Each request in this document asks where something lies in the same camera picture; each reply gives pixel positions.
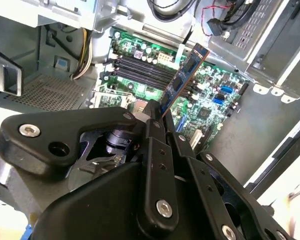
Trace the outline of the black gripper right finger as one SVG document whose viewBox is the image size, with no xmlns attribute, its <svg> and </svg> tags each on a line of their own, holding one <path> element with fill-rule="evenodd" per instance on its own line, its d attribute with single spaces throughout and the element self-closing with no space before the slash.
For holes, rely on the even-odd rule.
<svg viewBox="0 0 300 240">
<path fill-rule="evenodd" d="M 167 141 L 176 158 L 174 172 L 197 193 L 209 240 L 290 240 L 291 236 L 210 152 L 194 154 L 175 131 L 172 114 L 163 117 Z"/>
</svg>

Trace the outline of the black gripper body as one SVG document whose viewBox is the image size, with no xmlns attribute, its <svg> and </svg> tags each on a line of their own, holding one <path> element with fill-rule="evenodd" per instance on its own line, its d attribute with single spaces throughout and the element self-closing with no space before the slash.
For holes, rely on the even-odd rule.
<svg viewBox="0 0 300 240">
<path fill-rule="evenodd" d="M 33 240 L 212 240 L 198 194 L 172 164 L 126 163 L 51 203 Z"/>
</svg>

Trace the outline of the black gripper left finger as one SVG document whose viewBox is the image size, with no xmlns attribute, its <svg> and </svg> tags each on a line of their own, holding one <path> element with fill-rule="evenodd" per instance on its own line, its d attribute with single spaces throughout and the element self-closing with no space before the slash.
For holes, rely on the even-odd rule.
<svg viewBox="0 0 300 240">
<path fill-rule="evenodd" d="M 0 126 L 0 197 L 34 217 L 57 199 L 127 163 L 173 165 L 158 102 L 13 115 Z"/>
</svg>

